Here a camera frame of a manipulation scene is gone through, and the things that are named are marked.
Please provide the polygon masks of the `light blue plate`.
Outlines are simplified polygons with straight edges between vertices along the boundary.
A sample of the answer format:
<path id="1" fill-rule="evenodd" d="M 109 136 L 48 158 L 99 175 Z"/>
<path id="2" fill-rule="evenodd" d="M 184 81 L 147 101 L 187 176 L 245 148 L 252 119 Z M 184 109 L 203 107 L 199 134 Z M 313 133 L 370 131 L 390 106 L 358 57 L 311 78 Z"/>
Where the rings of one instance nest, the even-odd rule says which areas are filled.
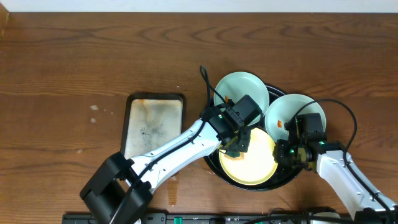
<path id="1" fill-rule="evenodd" d="M 244 95 L 249 95 L 262 110 L 262 115 L 249 123 L 249 126 L 252 128 L 260 126 L 260 119 L 265 115 L 270 103 L 268 89 L 260 78 L 248 72 L 233 72 L 223 77 L 215 90 L 221 96 L 214 94 L 215 106 L 222 104 L 221 99 L 226 100 L 225 97 L 237 103 Z"/>
<path id="2" fill-rule="evenodd" d="M 313 98 L 300 94 L 288 94 L 276 99 L 268 107 L 265 115 L 265 127 L 274 142 L 288 140 L 290 132 L 284 128 L 294 114 Z"/>

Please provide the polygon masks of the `yellow plate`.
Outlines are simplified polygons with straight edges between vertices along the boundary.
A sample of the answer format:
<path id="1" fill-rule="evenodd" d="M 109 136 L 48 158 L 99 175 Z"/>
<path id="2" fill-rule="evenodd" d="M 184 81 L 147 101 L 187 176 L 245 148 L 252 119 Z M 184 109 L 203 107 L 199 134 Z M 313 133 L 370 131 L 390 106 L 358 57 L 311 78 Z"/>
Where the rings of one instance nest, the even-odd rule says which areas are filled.
<path id="1" fill-rule="evenodd" d="M 247 152 L 241 152 L 238 157 L 228 156 L 225 150 L 218 153 L 221 167 L 228 177 L 239 184 L 262 184 L 277 169 L 273 156 L 274 147 L 275 142 L 265 131 L 252 129 Z"/>

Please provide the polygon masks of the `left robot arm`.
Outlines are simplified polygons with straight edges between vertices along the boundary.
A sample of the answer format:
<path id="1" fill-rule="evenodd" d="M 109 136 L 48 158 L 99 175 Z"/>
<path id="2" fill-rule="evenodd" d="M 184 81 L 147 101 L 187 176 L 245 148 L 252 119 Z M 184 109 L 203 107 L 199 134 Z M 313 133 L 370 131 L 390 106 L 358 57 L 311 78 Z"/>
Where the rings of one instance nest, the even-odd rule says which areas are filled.
<path id="1" fill-rule="evenodd" d="M 98 223 L 135 223 L 147 210 L 153 193 L 165 180 L 193 161 L 208 156 L 232 138 L 261 111 L 234 105 L 207 109 L 181 135 L 159 148 L 126 159 L 120 152 L 109 156 L 80 192 Z"/>

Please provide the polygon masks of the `green and yellow sponge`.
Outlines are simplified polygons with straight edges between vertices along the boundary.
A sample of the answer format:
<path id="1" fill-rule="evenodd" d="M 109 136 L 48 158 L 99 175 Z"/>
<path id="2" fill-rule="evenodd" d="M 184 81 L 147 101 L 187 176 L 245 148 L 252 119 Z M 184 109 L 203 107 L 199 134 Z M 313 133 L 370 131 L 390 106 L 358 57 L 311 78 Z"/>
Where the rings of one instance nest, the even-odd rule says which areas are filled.
<path id="1" fill-rule="evenodd" d="M 231 159 L 231 160 L 243 160 L 244 159 L 244 152 L 226 151 L 224 156 L 229 158 L 229 159 Z"/>

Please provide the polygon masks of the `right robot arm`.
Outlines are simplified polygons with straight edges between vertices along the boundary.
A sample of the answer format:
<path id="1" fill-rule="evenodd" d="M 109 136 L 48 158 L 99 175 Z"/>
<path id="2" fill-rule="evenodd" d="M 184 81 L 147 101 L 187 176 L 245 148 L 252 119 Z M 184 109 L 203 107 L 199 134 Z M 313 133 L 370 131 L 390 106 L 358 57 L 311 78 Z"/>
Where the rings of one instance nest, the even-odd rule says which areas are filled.
<path id="1" fill-rule="evenodd" d="M 397 203 L 378 191 L 341 142 L 327 140 L 318 113 L 301 114 L 277 125 L 288 137 L 276 142 L 276 163 L 317 173 L 356 222 L 397 223 Z"/>

